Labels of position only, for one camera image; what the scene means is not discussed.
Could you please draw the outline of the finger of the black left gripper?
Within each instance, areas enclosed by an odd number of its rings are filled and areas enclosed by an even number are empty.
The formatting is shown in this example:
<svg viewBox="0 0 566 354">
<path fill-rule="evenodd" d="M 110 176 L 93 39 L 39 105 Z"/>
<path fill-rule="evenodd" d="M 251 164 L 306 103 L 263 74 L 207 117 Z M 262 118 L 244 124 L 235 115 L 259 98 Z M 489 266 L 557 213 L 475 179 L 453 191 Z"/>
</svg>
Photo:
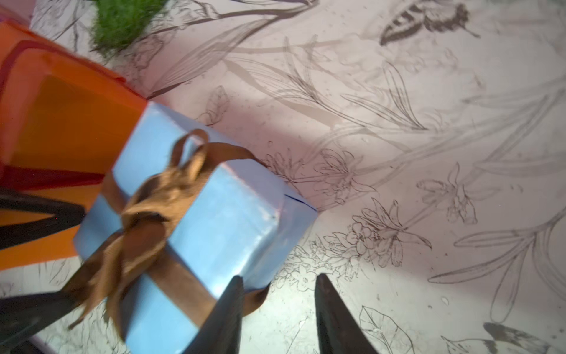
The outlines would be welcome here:
<svg viewBox="0 0 566 354">
<path fill-rule="evenodd" d="M 61 291 L 1 299 L 1 353 L 69 314 L 78 301 Z"/>
<path fill-rule="evenodd" d="M 1 189 L 1 210 L 47 214 L 48 218 L 1 226 L 1 250 L 19 246 L 81 224 L 83 205 Z"/>
</svg>

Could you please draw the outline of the green artificial grass mat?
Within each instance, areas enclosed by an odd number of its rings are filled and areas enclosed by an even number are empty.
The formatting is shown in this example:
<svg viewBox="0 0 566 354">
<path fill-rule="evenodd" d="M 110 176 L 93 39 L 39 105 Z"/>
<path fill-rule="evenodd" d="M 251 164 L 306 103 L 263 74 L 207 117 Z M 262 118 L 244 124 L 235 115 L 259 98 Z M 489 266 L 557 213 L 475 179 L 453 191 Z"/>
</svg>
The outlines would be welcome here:
<svg viewBox="0 0 566 354">
<path fill-rule="evenodd" d="M 92 44 L 108 57 L 126 49 L 152 20 L 161 13 L 167 0 L 98 0 L 92 25 Z"/>
</svg>

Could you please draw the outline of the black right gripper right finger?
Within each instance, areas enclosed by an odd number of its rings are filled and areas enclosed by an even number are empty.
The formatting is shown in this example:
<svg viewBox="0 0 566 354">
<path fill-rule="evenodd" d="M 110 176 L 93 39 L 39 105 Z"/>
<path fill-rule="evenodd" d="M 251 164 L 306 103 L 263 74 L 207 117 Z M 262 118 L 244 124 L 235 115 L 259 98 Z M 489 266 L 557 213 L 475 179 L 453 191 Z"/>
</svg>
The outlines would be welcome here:
<svg viewBox="0 0 566 354">
<path fill-rule="evenodd" d="M 322 354 L 378 354 L 326 274 L 315 283 L 318 346 Z"/>
</svg>

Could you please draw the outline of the orange gift box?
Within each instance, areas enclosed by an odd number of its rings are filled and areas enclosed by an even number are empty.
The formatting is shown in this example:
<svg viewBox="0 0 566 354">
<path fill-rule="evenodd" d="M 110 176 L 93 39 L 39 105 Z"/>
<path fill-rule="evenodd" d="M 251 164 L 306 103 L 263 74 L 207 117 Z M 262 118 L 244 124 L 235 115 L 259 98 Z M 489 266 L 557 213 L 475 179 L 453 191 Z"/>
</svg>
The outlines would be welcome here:
<svg viewBox="0 0 566 354">
<path fill-rule="evenodd" d="M 75 255 L 72 238 L 147 100 L 125 79 L 12 21 L 1 23 L 1 268 Z"/>
</svg>

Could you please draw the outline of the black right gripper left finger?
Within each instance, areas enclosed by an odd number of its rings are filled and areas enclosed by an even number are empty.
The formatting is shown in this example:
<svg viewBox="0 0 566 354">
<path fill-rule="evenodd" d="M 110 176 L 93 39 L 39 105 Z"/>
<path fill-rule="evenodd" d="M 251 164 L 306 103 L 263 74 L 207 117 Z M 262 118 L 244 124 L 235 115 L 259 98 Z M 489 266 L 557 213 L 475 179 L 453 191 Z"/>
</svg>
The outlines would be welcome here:
<svg viewBox="0 0 566 354">
<path fill-rule="evenodd" d="M 184 353 L 238 354 L 243 303 L 243 278 L 234 276 Z"/>
</svg>

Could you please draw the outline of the brown satin ribbon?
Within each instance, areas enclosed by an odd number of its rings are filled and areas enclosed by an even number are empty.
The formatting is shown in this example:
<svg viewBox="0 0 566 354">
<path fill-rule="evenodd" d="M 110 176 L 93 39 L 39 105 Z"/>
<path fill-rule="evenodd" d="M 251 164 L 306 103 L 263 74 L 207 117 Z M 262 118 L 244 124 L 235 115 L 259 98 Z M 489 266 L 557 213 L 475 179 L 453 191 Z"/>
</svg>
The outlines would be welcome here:
<svg viewBox="0 0 566 354">
<path fill-rule="evenodd" d="M 202 327 L 216 299 L 197 277 L 167 250 L 172 232 L 206 186 L 216 167 L 224 162 L 254 159 L 244 147 L 209 141 L 202 129 L 178 139 L 162 173 L 150 177 L 126 200 L 112 177 L 103 182 L 103 195 L 118 212 L 122 230 L 113 233 L 75 272 L 63 293 L 76 298 L 82 314 L 73 329 L 102 301 L 106 317 L 120 336 L 120 306 L 124 293 L 147 274 L 168 299 L 196 326 Z"/>
</svg>

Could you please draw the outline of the light blue gift box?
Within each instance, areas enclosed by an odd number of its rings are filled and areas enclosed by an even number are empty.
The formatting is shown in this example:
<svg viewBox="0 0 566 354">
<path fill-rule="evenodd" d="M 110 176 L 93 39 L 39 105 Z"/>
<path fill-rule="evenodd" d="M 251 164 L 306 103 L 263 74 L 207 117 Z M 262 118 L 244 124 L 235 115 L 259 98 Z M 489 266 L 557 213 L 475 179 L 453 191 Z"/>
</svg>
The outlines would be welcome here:
<svg viewBox="0 0 566 354">
<path fill-rule="evenodd" d="M 112 170 L 126 196 L 163 171 L 175 140 L 198 128 L 199 122 L 150 103 Z M 316 216 L 313 206 L 259 163 L 224 162 L 182 215 L 170 245 L 214 298 L 235 275 L 255 291 L 274 279 Z M 127 291 L 122 317 L 133 353 L 180 353 L 198 331 L 147 275 Z"/>
</svg>

